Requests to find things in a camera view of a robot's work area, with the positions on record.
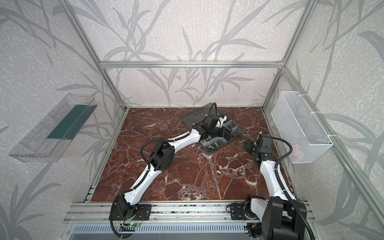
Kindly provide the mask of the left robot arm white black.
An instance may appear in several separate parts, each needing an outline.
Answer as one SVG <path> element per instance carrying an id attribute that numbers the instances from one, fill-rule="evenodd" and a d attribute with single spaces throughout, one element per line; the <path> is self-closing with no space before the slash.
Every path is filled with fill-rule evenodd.
<path id="1" fill-rule="evenodd" d="M 147 188 L 158 175 L 171 167 L 175 154 L 209 136 L 217 137 L 224 134 L 224 123 L 227 120 L 228 117 L 224 114 L 206 114 L 203 120 L 193 124 L 192 128 L 184 134 L 171 139 L 150 140 L 143 144 L 140 155 L 146 162 L 147 168 L 127 191 L 115 196 L 110 214 L 117 209 L 123 219 L 131 218 Z"/>

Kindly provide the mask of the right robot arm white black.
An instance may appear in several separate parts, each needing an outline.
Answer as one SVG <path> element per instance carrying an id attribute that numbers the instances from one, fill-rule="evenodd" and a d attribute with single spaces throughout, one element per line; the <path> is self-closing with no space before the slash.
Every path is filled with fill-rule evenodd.
<path id="1" fill-rule="evenodd" d="M 273 154 L 274 140 L 288 146 L 288 152 L 277 157 Z M 293 152 L 286 140 L 272 137 L 268 132 L 260 132 L 256 141 L 243 143 L 243 150 L 257 163 L 267 185 L 269 199 L 249 195 L 244 202 L 244 214 L 254 223 L 244 226 L 250 238 L 263 240 L 303 240 L 306 230 L 307 210 L 290 191 L 281 172 L 281 162 Z"/>

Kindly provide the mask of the grey compartment organizer box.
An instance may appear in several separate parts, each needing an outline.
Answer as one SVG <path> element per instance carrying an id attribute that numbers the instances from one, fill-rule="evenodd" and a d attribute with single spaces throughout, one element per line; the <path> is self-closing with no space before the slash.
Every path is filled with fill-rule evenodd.
<path id="1" fill-rule="evenodd" d="M 212 155 L 243 135 L 243 130 L 227 115 L 209 103 L 181 117 L 189 130 L 199 132 L 199 144 L 207 155 Z"/>

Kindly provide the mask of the pink object in basket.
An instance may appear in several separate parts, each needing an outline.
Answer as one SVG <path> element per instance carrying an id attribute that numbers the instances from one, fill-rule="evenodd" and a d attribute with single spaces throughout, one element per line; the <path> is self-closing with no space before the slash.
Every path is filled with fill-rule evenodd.
<path id="1" fill-rule="evenodd" d="M 295 157 L 295 158 L 300 158 L 303 154 L 302 150 L 301 150 L 301 146 L 300 145 L 293 145 L 292 146 L 292 153 L 291 153 L 291 157 Z"/>

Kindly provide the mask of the small electronics board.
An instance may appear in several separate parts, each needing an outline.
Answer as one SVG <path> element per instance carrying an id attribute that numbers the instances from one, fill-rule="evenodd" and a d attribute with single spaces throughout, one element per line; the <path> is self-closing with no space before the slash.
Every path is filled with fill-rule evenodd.
<path id="1" fill-rule="evenodd" d="M 120 226 L 121 232 L 134 232 L 136 228 L 136 223 L 122 223 Z"/>

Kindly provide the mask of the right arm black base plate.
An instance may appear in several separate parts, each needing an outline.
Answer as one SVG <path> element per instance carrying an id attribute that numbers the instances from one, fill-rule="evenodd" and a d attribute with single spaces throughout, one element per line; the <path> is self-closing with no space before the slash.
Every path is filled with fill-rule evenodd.
<path id="1" fill-rule="evenodd" d="M 231 215 L 231 220 L 233 221 L 240 221 L 240 220 L 248 220 L 245 214 L 245 204 L 244 203 L 232 203 L 228 205 L 226 210 Z"/>

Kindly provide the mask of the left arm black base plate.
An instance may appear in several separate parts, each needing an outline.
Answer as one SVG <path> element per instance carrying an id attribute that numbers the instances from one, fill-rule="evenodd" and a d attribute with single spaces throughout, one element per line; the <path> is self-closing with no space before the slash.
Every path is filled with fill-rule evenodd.
<path id="1" fill-rule="evenodd" d="M 148 221 L 152 210 L 151 204 L 138 204 L 131 218 L 124 218 L 117 206 L 113 206 L 112 213 L 109 215 L 109 220 L 112 221 Z"/>

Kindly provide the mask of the aluminium frame back crossbar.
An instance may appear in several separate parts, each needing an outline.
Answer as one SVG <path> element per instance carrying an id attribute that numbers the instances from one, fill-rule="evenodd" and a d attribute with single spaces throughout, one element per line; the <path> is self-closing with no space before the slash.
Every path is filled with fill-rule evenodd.
<path id="1" fill-rule="evenodd" d="M 280 68 L 283 66 L 278 61 L 101 61 L 99 64 L 102 68 Z"/>

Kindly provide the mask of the aluminium front rail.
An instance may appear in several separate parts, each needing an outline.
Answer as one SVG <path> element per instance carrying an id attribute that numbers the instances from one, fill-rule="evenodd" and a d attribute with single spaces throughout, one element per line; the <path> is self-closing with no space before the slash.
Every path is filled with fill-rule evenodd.
<path id="1" fill-rule="evenodd" d="M 147 201 L 149 212 L 140 211 L 139 217 L 149 215 L 143 223 L 227 223 L 231 221 L 230 204 L 241 201 Z M 73 203 L 63 223 L 108 223 L 111 202 Z"/>

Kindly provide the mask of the clear acrylic wall shelf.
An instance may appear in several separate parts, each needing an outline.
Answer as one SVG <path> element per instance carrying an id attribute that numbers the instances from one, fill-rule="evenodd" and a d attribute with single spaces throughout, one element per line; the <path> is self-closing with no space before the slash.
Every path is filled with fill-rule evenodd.
<path id="1" fill-rule="evenodd" d="M 67 94 L 9 152 L 24 163 L 55 163 L 98 105 L 94 97 Z"/>

